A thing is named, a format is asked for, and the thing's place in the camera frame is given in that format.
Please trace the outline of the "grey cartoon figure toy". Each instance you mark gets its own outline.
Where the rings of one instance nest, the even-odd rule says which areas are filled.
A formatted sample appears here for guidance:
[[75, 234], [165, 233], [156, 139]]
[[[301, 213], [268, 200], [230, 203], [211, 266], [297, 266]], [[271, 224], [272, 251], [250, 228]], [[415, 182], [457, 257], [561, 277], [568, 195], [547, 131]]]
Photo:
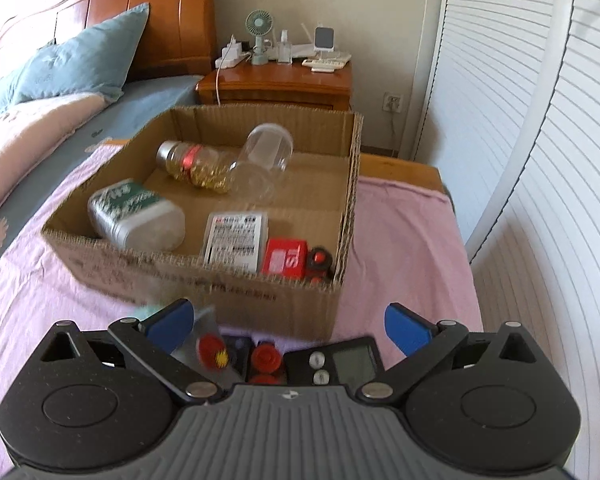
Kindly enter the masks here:
[[175, 300], [140, 321], [140, 332], [155, 347], [224, 389], [244, 381], [230, 365], [214, 307], [196, 310], [186, 298]]

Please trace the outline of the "black digital timer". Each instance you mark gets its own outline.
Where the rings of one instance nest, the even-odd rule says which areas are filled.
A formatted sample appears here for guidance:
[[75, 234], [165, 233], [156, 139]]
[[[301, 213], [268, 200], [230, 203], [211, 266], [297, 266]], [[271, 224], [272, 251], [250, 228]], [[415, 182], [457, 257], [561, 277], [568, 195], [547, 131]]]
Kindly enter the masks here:
[[351, 392], [385, 370], [372, 336], [289, 351], [283, 363], [289, 385], [346, 386]]

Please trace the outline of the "black red toy car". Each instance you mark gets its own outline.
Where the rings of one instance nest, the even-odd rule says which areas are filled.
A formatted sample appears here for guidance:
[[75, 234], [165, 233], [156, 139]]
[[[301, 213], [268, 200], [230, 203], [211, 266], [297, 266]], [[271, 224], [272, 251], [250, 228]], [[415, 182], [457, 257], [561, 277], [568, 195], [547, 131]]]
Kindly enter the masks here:
[[245, 336], [228, 336], [230, 365], [250, 384], [276, 385], [282, 382], [283, 356], [272, 342], [256, 344]]

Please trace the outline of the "white green pill bottle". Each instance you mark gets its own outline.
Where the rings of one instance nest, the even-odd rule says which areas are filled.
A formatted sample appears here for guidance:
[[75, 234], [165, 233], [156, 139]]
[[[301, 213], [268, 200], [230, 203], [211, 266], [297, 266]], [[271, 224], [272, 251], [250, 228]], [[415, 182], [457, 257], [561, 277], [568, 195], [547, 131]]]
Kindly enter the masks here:
[[170, 252], [184, 242], [183, 209], [132, 179], [96, 191], [87, 212], [96, 233], [119, 249]]

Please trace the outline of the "clear staples box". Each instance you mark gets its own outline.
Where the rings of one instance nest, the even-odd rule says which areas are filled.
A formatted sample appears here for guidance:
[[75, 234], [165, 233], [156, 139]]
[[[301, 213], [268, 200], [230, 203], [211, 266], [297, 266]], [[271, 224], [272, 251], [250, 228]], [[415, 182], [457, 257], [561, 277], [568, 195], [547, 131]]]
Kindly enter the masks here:
[[209, 214], [202, 258], [245, 272], [258, 272], [268, 242], [264, 211], [224, 211]]

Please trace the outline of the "red toy train block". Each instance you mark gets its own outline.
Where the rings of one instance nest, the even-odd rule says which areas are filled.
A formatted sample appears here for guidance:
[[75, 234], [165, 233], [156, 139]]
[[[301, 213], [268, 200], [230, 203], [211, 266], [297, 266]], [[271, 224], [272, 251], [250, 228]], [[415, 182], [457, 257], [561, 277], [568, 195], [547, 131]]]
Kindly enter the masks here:
[[330, 281], [334, 277], [334, 258], [322, 246], [309, 248], [305, 240], [271, 238], [265, 247], [261, 272], [311, 283]]

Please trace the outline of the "gold capsule glass bottle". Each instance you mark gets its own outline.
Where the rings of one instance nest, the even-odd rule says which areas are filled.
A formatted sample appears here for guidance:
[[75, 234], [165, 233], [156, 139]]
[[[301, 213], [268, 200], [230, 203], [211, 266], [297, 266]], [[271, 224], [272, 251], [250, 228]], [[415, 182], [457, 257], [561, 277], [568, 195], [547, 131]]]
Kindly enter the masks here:
[[173, 179], [195, 188], [230, 192], [235, 163], [231, 152], [192, 142], [164, 141], [158, 147], [156, 163]]

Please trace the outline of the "clear plastic cup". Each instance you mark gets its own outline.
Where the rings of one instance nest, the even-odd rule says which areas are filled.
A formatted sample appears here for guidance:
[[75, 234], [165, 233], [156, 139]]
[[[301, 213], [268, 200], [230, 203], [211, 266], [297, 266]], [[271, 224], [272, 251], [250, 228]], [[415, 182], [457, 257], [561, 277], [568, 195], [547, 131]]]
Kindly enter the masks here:
[[257, 125], [230, 166], [230, 195], [255, 204], [270, 202], [293, 152], [286, 128], [272, 122]]

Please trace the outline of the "pink table cloth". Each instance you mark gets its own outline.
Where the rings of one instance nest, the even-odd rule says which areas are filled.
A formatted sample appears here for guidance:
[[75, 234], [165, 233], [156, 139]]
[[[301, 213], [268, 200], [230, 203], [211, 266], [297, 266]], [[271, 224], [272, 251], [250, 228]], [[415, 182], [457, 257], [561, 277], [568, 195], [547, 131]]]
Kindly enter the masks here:
[[[157, 310], [78, 283], [41, 236], [60, 202], [113, 154], [115, 148], [104, 146], [73, 169], [1, 256], [0, 403], [55, 322], [73, 320], [81, 330], [103, 330], [118, 318], [142, 320]], [[385, 308], [392, 302], [429, 321], [454, 318], [471, 330], [482, 326], [449, 199], [414, 185], [362, 177], [332, 336], [371, 334], [385, 366], [396, 364], [402, 353], [386, 337], [384, 325]], [[0, 478], [11, 466], [0, 437]]]

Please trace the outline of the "brown cardboard box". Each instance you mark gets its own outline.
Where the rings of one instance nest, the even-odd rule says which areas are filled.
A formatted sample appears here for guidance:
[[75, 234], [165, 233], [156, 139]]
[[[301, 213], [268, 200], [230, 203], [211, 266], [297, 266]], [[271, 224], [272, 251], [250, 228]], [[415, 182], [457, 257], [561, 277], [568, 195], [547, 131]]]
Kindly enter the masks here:
[[[330, 282], [310, 284], [245, 273], [204, 261], [206, 226], [214, 212], [241, 211], [241, 198], [194, 188], [156, 162], [167, 140], [239, 150], [248, 133], [272, 122], [294, 139], [294, 152], [273, 199], [265, 205], [268, 234], [326, 248]], [[354, 227], [363, 118], [353, 112], [274, 104], [174, 107], [152, 118], [134, 138], [63, 200], [43, 226], [47, 244], [82, 284], [149, 306], [180, 297], [213, 304], [219, 322], [304, 340], [332, 334]], [[87, 213], [90, 197], [132, 180], [172, 200], [186, 217], [186, 237], [173, 252], [138, 252], [99, 237]]]

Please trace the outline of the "blue bed sheet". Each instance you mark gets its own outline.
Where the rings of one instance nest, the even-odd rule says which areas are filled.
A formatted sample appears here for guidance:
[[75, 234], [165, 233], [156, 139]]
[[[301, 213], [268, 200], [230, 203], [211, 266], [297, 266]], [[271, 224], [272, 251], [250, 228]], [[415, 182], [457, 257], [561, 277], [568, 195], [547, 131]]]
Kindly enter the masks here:
[[126, 84], [119, 101], [76, 130], [32, 169], [0, 208], [0, 259], [65, 177], [95, 148], [107, 141], [132, 138], [151, 118], [171, 107], [196, 104], [199, 79], [185, 75]]

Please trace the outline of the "pink floral quilt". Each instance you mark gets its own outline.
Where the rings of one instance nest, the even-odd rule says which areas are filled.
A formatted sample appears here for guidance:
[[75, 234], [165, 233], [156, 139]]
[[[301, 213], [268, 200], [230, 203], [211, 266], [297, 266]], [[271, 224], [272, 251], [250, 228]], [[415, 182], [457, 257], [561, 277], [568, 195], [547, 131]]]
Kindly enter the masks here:
[[108, 106], [98, 93], [12, 104], [0, 112], [0, 207], [17, 184]]

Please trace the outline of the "white louvered closet door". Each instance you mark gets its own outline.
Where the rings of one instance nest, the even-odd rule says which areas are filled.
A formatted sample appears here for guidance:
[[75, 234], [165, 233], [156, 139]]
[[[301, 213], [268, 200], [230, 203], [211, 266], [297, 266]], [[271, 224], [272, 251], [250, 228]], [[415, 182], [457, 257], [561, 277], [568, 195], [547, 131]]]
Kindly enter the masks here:
[[600, 0], [442, 0], [415, 156], [439, 169], [485, 328], [521, 322], [600, 479]]

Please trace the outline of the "wooden nightstand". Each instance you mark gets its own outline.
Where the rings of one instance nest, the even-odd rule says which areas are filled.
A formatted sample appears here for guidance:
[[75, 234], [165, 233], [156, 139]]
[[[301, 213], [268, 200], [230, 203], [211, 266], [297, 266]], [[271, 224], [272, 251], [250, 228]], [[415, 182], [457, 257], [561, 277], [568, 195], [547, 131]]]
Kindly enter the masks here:
[[197, 82], [201, 104], [274, 103], [323, 110], [350, 110], [352, 70], [347, 65], [333, 73], [314, 73], [300, 63], [242, 62], [215, 70]]

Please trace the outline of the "blue pillow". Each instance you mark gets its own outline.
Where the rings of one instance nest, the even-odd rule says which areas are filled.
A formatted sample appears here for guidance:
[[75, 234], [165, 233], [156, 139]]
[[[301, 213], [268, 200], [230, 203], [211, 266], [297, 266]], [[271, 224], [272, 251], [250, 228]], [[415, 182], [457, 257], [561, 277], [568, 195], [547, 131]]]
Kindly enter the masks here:
[[96, 93], [117, 102], [150, 14], [141, 3], [83, 29], [63, 44], [48, 44], [0, 79], [0, 112], [19, 103]]

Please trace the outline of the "white power strip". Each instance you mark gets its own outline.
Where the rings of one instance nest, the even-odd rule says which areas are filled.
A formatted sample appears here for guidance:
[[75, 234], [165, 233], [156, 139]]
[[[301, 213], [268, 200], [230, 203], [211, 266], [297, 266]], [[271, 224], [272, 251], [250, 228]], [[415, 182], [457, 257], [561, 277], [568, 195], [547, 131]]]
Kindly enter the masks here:
[[233, 68], [248, 58], [249, 52], [242, 48], [242, 43], [235, 36], [230, 37], [230, 41], [225, 47], [222, 47], [220, 56], [215, 60], [217, 70]]

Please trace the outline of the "white remote control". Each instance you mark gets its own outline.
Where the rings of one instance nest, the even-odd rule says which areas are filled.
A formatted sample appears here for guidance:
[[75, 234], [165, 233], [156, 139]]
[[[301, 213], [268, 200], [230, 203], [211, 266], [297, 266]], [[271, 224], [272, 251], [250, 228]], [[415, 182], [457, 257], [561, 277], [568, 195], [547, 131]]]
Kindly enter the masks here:
[[305, 58], [302, 65], [312, 70], [313, 73], [335, 73], [337, 70], [343, 70], [351, 58], [352, 55], [348, 52], [339, 52], [329, 56], [317, 55], [313, 58]]

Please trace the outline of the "clear spray bottle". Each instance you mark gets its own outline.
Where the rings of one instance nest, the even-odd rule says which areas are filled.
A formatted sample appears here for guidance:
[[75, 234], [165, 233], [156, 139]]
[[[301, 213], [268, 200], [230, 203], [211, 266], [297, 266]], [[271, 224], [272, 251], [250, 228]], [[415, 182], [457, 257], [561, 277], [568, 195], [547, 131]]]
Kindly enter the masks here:
[[289, 41], [288, 30], [283, 29], [280, 32], [279, 42], [277, 43], [277, 63], [291, 65], [293, 57], [292, 44]]

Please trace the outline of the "white smart display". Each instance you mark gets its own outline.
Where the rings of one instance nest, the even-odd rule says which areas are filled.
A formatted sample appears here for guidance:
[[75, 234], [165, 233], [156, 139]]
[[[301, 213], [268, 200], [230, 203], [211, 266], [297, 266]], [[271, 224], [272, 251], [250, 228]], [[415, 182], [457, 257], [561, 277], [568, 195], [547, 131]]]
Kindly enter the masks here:
[[318, 25], [314, 29], [314, 52], [319, 58], [335, 51], [335, 29]]

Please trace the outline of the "small green desk fan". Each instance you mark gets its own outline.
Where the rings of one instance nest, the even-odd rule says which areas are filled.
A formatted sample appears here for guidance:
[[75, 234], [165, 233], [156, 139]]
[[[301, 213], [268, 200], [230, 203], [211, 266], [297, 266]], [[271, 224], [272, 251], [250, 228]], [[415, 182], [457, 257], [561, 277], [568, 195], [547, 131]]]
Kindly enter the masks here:
[[273, 17], [268, 11], [257, 9], [251, 11], [245, 20], [247, 32], [253, 36], [254, 45], [251, 53], [251, 64], [262, 66], [268, 62], [265, 36], [273, 29]]

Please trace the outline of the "wooden headboard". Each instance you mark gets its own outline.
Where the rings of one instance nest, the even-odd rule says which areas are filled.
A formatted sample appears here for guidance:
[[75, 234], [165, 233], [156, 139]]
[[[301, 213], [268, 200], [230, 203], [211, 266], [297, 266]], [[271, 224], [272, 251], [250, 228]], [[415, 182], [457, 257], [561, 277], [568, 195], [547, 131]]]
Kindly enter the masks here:
[[150, 14], [131, 79], [211, 72], [216, 51], [213, 0], [0, 0], [0, 70], [50, 40], [64, 42], [140, 3], [149, 4]]

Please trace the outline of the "wall power outlet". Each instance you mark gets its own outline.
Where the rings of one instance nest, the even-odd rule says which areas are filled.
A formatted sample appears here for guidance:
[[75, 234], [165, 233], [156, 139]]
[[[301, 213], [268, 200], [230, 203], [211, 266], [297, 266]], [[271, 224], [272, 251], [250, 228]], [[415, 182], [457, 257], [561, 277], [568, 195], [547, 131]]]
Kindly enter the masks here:
[[400, 114], [403, 105], [402, 94], [386, 92], [382, 99], [382, 110], [390, 114]]

